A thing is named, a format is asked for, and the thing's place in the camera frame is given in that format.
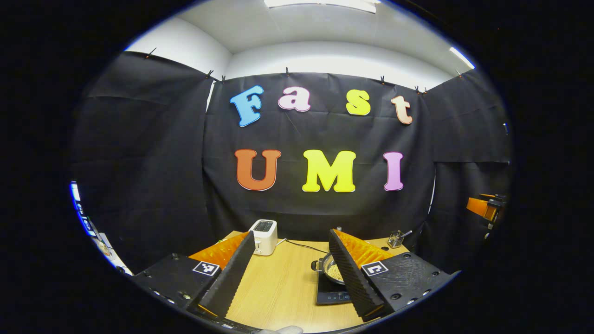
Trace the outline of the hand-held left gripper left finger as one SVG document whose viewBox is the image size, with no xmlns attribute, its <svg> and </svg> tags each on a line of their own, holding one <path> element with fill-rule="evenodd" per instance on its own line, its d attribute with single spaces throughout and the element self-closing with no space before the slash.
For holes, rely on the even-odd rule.
<svg viewBox="0 0 594 334">
<path fill-rule="evenodd" d="M 191 257 L 170 254 L 132 281 L 182 311 L 225 318 L 254 250 L 254 233 L 247 231 Z"/>
</svg>

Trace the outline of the bright blue-white screen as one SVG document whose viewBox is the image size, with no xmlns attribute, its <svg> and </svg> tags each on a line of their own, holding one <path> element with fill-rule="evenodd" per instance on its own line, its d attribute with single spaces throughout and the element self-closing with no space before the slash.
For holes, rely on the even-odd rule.
<svg viewBox="0 0 594 334">
<path fill-rule="evenodd" d="M 97 233 L 93 229 L 93 226 L 92 226 L 87 214 L 85 214 L 85 212 L 83 210 L 82 203 L 81 203 L 81 197 L 80 197 L 80 193 L 78 191 L 78 186 L 77 186 L 76 180 L 70 181 L 70 190 L 71 190 L 72 201 L 73 201 L 74 207 L 76 209 L 77 218 L 80 220 L 80 223 L 83 226 L 83 229 L 90 237 L 97 237 Z"/>
</svg>

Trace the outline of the black induction cooktop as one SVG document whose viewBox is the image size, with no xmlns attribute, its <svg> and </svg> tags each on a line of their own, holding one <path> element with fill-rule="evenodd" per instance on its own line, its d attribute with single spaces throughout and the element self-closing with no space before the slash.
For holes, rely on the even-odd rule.
<svg viewBox="0 0 594 334">
<path fill-rule="evenodd" d="M 351 303 L 350 294 L 344 284 L 334 283 L 322 272 L 318 272 L 316 305 L 327 306 Z"/>
</svg>

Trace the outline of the steel pot with black handles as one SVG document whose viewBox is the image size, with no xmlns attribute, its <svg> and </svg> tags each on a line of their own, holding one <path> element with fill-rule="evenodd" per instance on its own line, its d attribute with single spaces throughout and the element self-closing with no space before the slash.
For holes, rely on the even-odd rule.
<svg viewBox="0 0 594 334">
<path fill-rule="evenodd" d="M 327 276 L 326 276 L 326 274 L 325 274 L 325 268 L 327 268 L 327 266 L 328 266 L 329 264 L 331 264 L 331 262 L 335 262 L 335 259 L 333 258 L 332 254 L 328 253 L 328 254 L 326 254 L 326 255 L 325 255 L 323 258 L 320 258 L 320 259 L 318 259 L 318 260 L 316 260 L 316 261 L 313 261 L 313 262 L 310 264 L 310 268 L 311 268 L 313 271 L 320 272 L 320 273 L 322 273 L 322 274 L 323 274 L 325 277 L 327 277 Z"/>
</svg>

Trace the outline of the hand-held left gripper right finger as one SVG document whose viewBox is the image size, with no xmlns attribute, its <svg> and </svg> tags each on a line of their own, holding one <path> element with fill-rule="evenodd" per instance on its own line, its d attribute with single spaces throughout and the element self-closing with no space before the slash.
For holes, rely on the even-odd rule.
<svg viewBox="0 0 594 334">
<path fill-rule="evenodd" d="M 329 231 L 329 253 L 363 321 L 408 311 L 454 279 L 416 254 L 390 254 L 335 229 Z"/>
</svg>

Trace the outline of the white toaster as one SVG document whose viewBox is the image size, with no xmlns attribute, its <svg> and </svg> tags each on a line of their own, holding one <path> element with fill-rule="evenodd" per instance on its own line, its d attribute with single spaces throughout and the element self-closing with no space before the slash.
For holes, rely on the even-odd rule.
<svg viewBox="0 0 594 334">
<path fill-rule="evenodd" d="M 270 219 L 259 219 L 251 227 L 254 233 L 254 254 L 259 256 L 272 255 L 278 243 L 277 222 Z"/>
</svg>

